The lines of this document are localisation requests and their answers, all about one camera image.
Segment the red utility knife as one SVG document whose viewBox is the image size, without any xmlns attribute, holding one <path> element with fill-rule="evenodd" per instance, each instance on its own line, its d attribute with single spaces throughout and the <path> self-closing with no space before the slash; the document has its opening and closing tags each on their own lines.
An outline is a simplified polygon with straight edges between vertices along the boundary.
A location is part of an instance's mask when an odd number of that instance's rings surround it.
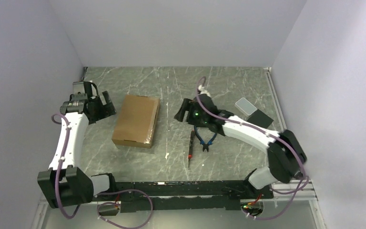
<svg viewBox="0 0 366 229">
<path fill-rule="evenodd" d="M 188 167 L 190 167 L 190 161 L 193 157 L 193 143 L 195 139 L 195 131 L 192 130 L 190 133 L 189 150 L 188 150 Z"/>
</svg>

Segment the brown cardboard express box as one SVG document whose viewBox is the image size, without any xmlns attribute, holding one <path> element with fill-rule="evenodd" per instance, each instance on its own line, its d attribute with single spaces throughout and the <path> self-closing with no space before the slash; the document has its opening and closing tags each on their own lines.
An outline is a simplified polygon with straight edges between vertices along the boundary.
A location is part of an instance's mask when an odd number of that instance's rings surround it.
<svg viewBox="0 0 366 229">
<path fill-rule="evenodd" d="M 112 134 L 116 146 L 151 148 L 160 110 L 157 97 L 126 95 Z"/>
</svg>

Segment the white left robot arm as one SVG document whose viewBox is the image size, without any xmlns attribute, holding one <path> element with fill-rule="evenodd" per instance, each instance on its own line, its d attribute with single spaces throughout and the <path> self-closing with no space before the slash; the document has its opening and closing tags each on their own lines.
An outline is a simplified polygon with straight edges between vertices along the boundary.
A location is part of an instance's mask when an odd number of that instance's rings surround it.
<svg viewBox="0 0 366 229">
<path fill-rule="evenodd" d="M 90 203 L 100 194 L 112 200 L 118 194 L 110 173 L 86 175 L 80 169 L 82 145 L 88 125 L 116 114 L 107 91 L 101 94 L 90 81 L 74 82 L 73 93 L 57 114 L 61 133 L 54 157 L 46 171 L 38 173 L 37 182 L 51 208 Z"/>
</svg>

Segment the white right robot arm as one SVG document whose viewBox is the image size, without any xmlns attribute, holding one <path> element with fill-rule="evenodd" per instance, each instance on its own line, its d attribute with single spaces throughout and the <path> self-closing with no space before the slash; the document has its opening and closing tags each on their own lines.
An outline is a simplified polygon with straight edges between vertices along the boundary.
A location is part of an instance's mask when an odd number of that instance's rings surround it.
<svg viewBox="0 0 366 229">
<path fill-rule="evenodd" d="M 244 193 L 249 198 L 257 197 L 262 188 L 274 182 L 289 183 L 298 172 L 303 172 L 307 157 L 292 131 L 277 132 L 251 124 L 232 112 L 218 109 L 207 94 L 185 98 L 174 118 L 241 140 L 266 154 L 268 165 L 255 169 L 245 179 Z"/>
</svg>

